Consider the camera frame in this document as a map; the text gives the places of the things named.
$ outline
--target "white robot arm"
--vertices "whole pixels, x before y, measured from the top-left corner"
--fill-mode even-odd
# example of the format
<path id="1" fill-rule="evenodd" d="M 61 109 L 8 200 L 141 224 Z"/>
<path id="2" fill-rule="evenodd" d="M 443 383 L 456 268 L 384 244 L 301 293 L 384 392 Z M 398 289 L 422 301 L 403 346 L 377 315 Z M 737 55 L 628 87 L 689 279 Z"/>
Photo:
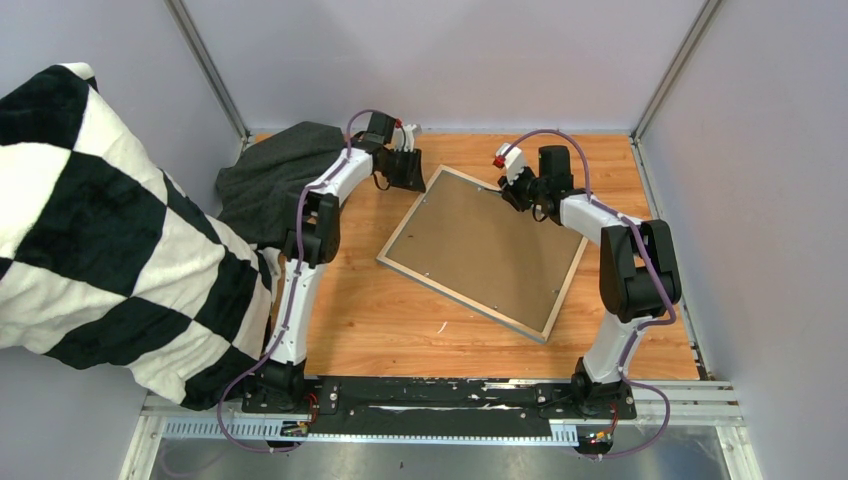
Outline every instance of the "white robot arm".
<path id="1" fill-rule="evenodd" d="M 668 225 L 662 220 L 642 221 L 625 216 L 585 190 L 574 189 L 566 147 L 539 149 L 539 177 L 514 145 L 504 144 L 494 164 L 504 169 L 504 176 L 498 181 L 501 197 L 516 210 L 532 210 L 534 218 L 541 213 L 541 220 L 550 218 L 601 247 L 599 287 L 606 311 L 594 344 L 572 376 L 572 391 L 578 401 L 605 402 L 621 386 L 622 376 L 647 327 L 665 322 L 657 318 L 665 314 L 667 303 L 647 266 L 635 263 L 638 246 L 634 228 L 642 237 L 646 253 L 650 252 L 651 266 L 667 300 L 674 304 L 680 299 L 677 261 Z"/>
<path id="2" fill-rule="evenodd" d="M 276 395 L 277 407 L 285 410 L 302 397 L 309 320 L 327 264 L 339 249 L 344 202 L 368 177 L 374 176 L 377 183 L 378 172 L 387 183 L 382 190 L 397 187 L 424 192 L 421 150 L 414 148 L 420 131 L 418 125 L 402 125 L 385 114 L 373 113 L 368 129 L 352 138 L 350 150 L 343 149 L 335 163 L 303 191 L 287 193 L 282 219 L 287 258 L 282 301 L 266 342 L 270 361 L 258 371 L 259 383 Z M 394 146 L 389 149 L 386 145 L 393 138 Z M 302 263 L 298 260 L 301 247 Z"/>

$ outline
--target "enclosure wall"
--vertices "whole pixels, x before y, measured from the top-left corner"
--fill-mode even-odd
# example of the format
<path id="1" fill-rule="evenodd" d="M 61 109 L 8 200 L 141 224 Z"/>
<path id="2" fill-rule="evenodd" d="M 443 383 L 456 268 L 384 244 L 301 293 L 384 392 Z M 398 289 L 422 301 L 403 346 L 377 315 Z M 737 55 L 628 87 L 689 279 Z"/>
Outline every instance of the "enclosure wall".
<path id="1" fill-rule="evenodd" d="M 165 4 L 3 2 L 0 97 L 53 63 L 79 61 L 154 162 L 201 207 L 218 208 L 215 175 L 240 142 Z M 0 478 L 118 476 L 145 394 L 129 371 L 80 372 L 14 348 L 0 351 L 0 384 Z"/>
<path id="2" fill-rule="evenodd" d="M 769 479 L 848 464 L 846 21 L 845 2 L 726 0 L 644 138 L 702 348 Z"/>
<path id="3" fill-rule="evenodd" d="M 633 128 L 702 0 L 187 0 L 253 129 Z"/>

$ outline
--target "black and white checkered blanket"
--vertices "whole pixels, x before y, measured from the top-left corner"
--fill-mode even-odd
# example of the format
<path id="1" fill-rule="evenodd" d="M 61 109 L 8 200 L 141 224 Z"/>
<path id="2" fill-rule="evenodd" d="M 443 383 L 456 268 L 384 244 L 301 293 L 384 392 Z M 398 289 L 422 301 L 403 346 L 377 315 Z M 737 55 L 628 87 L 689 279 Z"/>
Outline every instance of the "black and white checkered blanket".
<path id="1" fill-rule="evenodd" d="M 86 64 L 0 99 L 0 348 L 121 365 L 203 409 L 253 365 L 279 277 L 147 158 Z"/>

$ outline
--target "wooden floor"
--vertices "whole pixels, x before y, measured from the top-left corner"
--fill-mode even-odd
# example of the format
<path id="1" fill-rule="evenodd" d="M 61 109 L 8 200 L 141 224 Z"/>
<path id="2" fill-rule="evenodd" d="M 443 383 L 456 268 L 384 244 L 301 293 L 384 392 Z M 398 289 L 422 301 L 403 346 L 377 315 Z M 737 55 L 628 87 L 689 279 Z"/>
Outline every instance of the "wooden floor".
<path id="1" fill-rule="evenodd" d="M 515 135 L 431 134 L 416 140 L 425 182 L 440 164 L 496 184 L 494 152 Z M 607 204 L 646 218 L 650 211 L 628 139 L 578 136 L 592 188 Z M 542 145 L 522 143 L 528 159 Z M 572 151 L 575 183 L 583 169 Z M 321 284 L 309 330 L 306 372 L 322 375 L 568 378 L 595 338 L 604 307 L 598 292 L 598 247 L 589 244 L 553 332 L 540 345 L 400 274 L 375 258 L 417 194 L 361 183 L 342 214 L 342 245 Z M 648 331 L 631 365 L 636 378 L 698 377 L 683 325 Z"/>

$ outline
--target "gray towel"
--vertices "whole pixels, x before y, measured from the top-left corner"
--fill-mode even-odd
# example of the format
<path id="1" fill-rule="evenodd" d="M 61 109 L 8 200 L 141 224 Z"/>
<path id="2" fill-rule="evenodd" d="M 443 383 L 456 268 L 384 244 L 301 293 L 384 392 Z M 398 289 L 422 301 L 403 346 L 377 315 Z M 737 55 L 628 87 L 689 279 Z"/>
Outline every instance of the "gray towel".
<path id="1" fill-rule="evenodd" d="M 215 188 L 224 206 L 218 220 L 249 243 L 282 248 L 284 193 L 321 176 L 343 146 L 339 128 L 312 122 L 252 145 L 234 166 L 218 172 Z"/>

